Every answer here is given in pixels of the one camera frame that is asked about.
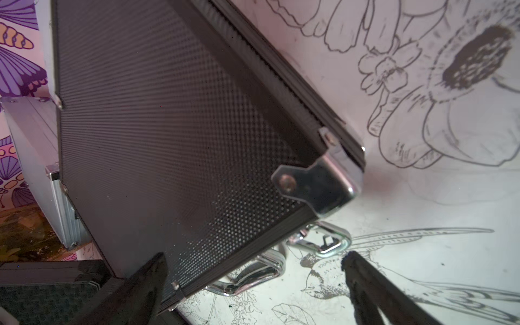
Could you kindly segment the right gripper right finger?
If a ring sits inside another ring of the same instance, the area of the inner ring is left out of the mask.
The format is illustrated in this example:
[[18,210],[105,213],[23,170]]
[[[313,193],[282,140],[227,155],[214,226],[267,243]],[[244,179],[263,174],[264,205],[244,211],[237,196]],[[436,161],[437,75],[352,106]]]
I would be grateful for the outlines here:
[[341,262],[357,324],[438,324],[364,257],[349,252]]

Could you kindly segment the small silver poker case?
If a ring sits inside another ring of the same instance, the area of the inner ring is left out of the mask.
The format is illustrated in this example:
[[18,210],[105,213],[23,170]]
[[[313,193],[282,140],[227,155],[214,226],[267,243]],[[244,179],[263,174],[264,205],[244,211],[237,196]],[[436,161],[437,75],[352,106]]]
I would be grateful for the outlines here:
[[5,112],[28,188],[68,250],[91,241],[60,183],[57,108],[48,97],[3,97]]

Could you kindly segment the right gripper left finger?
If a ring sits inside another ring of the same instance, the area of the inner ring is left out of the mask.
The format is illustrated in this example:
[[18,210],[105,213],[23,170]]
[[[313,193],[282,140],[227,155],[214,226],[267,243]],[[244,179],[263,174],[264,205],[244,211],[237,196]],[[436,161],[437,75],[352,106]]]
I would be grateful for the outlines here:
[[157,253],[134,275],[111,278],[70,324],[150,324],[156,318],[168,273]]

